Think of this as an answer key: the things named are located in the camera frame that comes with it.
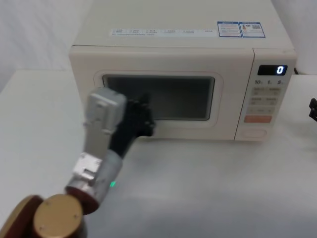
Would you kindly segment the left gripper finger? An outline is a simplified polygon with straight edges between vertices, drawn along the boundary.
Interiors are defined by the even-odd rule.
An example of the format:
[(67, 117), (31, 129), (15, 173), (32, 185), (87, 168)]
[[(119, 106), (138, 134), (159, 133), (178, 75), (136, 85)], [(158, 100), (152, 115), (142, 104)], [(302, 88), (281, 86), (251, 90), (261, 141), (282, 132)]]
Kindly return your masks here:
[(155, 120), (151, 109), (146, 110), (145, 136), (152, 136), (156, 127)]
[(134, 109), (136, 111), (149, 110), (150, 109), (150, 95), (148, 93), (144, 93), (140, 95), (134, 101)]

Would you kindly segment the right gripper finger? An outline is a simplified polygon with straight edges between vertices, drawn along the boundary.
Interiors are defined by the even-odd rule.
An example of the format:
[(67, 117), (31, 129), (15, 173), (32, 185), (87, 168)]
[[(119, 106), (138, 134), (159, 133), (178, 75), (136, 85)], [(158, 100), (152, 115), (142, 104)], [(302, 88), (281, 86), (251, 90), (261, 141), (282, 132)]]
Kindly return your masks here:
[(309, 103), (310, 113), (309, 117), (312, 118), (314, 121), (317, 121), (317, 100), (312, 98)]

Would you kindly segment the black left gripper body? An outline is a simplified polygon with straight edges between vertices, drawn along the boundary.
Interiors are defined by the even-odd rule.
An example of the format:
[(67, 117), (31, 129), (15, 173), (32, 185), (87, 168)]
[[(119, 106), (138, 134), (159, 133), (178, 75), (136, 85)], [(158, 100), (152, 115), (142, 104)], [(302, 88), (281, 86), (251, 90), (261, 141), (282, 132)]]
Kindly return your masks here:
[(137, 137), (145, 135), (146, 110), (136, 111), (134, 100), (127, 102), (124, 116), (111, 137), (109, 148), (124, 159)]

